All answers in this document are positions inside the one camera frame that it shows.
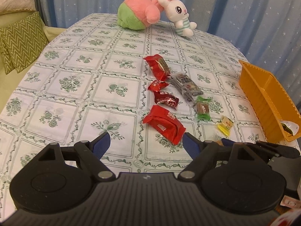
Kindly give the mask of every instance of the red snack package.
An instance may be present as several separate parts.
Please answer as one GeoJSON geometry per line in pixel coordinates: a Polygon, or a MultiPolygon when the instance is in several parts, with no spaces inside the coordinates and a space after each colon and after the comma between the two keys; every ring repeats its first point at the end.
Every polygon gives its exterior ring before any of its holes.
{"type": "Polygon", "coordinates": [[[153,105],[143,123],[151,125],[174,145],[180,142],[186,130],[173,114],[159,105],[153,105]]]}
{"type": "Polygon", "coordinates": [[[167,87],[169,84],[166,82],[154,80],[150,86],[148,87],[148,90],[153,92],[159,92],[161,89],[167,87]]]}
{"type": "Polygon", "coordinates": [[[166,104],[177,109],[179,99],[168,92],[154,92],[156,104],[166,104]]]}
{"type": "Polygon", "coordinates": [[[165,81],[166,78],[170,75],[170,70],[162,56],[156,54],[154,56],[147,56],[144,58],[150,69],[152,70],[154,76],[159,81],[165,81]]]}

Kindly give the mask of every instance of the curtain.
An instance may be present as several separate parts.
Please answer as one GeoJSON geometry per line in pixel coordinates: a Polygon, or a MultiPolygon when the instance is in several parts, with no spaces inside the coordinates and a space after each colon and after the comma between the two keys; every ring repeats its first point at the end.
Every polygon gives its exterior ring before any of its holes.
{"type": "MultiPolygon", "coordinates": [[[[232,42],[271,71],[301,102],[301,0],[182,0],[197,29],[232,42]]],[[[91,13],[117,13],[123,0],[36,0],[48,26],[67,28],[91,13]]],[[[162,20],[167,20],[164,12],[162,20]]]]}

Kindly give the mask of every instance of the orange plastic basket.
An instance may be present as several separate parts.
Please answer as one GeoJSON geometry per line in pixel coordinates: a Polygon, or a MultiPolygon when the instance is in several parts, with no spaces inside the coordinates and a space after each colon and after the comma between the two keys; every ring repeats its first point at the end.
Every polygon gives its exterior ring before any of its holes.
{"type": "Polygon", "coordinates": [[[262,68],[239,60],[242,65],[239,84],[250,101],[267,141],[291,142],[301,137],[301,116],[275,76],[262,68]],[[294,136],[284,131],[280,120],[292,121],[300,129],[294,136]]]}

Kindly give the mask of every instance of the pink plush toy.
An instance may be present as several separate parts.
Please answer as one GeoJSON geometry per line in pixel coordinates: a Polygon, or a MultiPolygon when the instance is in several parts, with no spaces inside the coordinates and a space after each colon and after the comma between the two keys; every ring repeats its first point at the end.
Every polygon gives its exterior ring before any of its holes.
{"type": "Polygon", "coordinates": [[[142,30],[157,23],[163,10],[158,0],[124,0],[118,8],[117,24],[132,30],[142,30]]]}

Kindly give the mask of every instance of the floral tablecloth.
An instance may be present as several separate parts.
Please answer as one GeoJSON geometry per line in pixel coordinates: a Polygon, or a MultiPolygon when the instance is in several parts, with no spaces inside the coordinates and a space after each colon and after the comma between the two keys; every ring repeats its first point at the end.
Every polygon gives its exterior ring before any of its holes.
{"type": "MultiPolygon", "coordinates": [[[[173,146],[142,124],[154,105],[147,55],[162,55],[171,72],[185,71],[212,98],[212,119],[203,122],[174,86],[164,89],[180,99],[176,111],[164,107],[188,132],[202,141],[219,139],[217,123],[228,116],[234,120],[231,140],[265,140],[238,83],[238,60],[246,58],[230,42],[198,30],[192,38],[180,37],[167,22],[131,31],[116,20],[94,13],[72,25],[44,49],[11,95],[0,115],[1,220],[15,209],[11,178],[50,142],[70,146],[106,130],[112,140],[102,162],[116,174],[178,173],[189,164],[181,142],[173,146]]],[[[296,141],[282,144],[299,149],[296,141]]]]}

